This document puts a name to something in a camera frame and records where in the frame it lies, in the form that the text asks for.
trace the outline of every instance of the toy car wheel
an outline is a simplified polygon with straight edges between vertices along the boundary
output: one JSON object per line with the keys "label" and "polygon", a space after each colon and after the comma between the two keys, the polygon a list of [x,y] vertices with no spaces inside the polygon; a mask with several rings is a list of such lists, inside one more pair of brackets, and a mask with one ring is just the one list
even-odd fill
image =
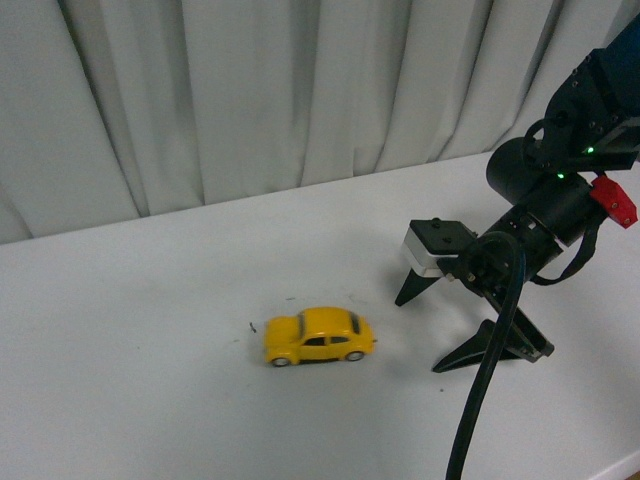
{"label": "toy car wheel", "polygon": [[274,358],[271,360],[271,365],[274,367],[286,367],[287,365],[291,365],[291,361],[288,358]]}
{"label": "toy car wheel", "polygon": [[362,357],[364,357],[364,353],[362,352],[351,352],[347,353],[345,358],[350,362],[357,362],[358,360],[362,360]]}

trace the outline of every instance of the robotic arm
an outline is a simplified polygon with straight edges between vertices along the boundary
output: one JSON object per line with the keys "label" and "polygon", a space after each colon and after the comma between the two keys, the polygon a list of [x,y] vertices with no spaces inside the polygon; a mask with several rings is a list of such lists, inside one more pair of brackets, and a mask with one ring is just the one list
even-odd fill
{"label": "robotic arm", "polygon": [[[495,323],[482,322],[476,335],[433,368],[445,372],[480,363],[447,480],[462,476],[497,362],[535,362],[554,350],[517,307],[523,284],[551,285],[578,272],[595,253],[598,228],[607,217],[624,228],[638,220],[635,205],[606,172],[630,169],[639,151],[640,16],[608,47],[587,55],[524,137],[493,153],[487,181],[513,205],[502,218],[480,236],[456,221],[434,218],[409,224],[403,250],[411,271],[396,298],[398,306],[446,276],[460,280],[498,312]],[[597,178],[590,184],[579,172],[595,172]],[[559,244],[569,246],[580,238],[576,257],[559,278],[538,276],[562,252]]]}

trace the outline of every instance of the toy car window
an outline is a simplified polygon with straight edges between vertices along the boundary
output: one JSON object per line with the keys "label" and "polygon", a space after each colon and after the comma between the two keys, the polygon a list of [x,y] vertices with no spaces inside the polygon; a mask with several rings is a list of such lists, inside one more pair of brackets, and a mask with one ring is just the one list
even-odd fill
{"label": "toy car window", "polygon": [[324,337],[310,338],[304,344],[311,347],[324,347]]}
{"label": "toy car window", "polygon": [[353,312],[349,312],[349,317],[351,318],[351,326],[353,327],[353,333],[360,333],[360,319],[358,318],[358,315],[353,313]]}

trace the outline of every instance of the toy car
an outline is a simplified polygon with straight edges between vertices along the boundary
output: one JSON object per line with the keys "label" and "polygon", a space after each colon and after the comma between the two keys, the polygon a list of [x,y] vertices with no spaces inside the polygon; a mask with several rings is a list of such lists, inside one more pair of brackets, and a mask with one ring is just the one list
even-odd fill
{"label": "toy car", "polygon": [[295,317],[276,317],[267,322],[265,360],[276,367],[302,361],[355,362],[373,353],[375,341],[367,321],[349,310],[308,308]]}

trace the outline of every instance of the white table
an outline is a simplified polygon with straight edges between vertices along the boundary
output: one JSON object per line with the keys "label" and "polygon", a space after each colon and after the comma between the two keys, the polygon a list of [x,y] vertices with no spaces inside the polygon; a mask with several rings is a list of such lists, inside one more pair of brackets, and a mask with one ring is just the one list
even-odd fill
{"label": "white table", "polygon": [[[444,478],[477,367],[430,368],[495,314],[446,281],[396,307],[400,246],[413,218],[482,232],[506,212],[487,159],[0,247],[2,478]],[[637,170],[615,178],[640,200]],[[639,240],[607,221],[579,275],[525,286],[556,351],[498,366],[465,479],[640,470]],[[263,364],[264,322],[314,305],[367,316],[377,352]]]}

